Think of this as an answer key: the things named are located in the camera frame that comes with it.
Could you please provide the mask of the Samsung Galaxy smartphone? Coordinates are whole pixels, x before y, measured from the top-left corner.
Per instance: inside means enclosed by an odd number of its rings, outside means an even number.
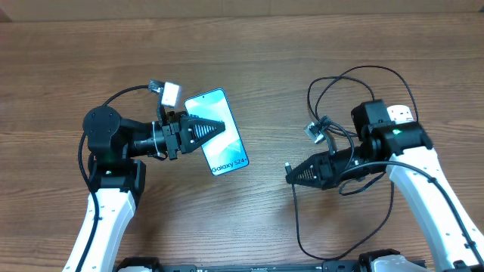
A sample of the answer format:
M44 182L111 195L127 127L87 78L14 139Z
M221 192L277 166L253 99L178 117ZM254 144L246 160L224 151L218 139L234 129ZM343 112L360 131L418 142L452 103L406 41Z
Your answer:
M213 175L223 175L249 165L247 152L222 88L186 99L185 109L191 116L223 122L225 125L222 133L201 146Z

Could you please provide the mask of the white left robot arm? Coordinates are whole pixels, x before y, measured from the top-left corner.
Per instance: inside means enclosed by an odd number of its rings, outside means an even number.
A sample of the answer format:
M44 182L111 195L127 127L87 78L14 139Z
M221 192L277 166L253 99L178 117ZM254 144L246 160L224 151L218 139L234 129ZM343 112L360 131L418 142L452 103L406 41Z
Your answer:
M82 141L90 156L82 165L89 190L85 219L66 271L111 271L123 234L144 192L148 156L177 159L225 131L225 123L190 116L185 111L157 109L158 119L142 123L99 106L83 121Z

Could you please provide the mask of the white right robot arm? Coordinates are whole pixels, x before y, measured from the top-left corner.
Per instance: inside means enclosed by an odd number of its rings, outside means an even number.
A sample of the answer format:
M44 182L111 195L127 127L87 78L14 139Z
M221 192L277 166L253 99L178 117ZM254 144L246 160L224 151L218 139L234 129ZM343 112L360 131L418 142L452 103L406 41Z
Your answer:
M367 175L387 175L400 190L430 247L437 271L481 271L483 235L446 179L433 142L407 107L364 102L351 112L360 146L316 153L296 168L285 165L286 181L320 190L342 190Z

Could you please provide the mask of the white power strip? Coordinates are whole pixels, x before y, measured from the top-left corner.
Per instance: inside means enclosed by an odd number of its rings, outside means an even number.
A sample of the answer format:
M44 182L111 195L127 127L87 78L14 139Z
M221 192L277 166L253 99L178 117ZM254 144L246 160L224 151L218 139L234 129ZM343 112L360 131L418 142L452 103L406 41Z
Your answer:
M393 105L387 108L387 112L392 121L396 124L413 122L414 117L409 107L405 105Z

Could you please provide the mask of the cardboard back panel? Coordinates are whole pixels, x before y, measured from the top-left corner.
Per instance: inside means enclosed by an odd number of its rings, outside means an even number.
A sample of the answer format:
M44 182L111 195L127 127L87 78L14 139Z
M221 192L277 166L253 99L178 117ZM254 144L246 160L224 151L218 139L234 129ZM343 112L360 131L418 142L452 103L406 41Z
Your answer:
M466 13L483 0L1 0L1 22Z

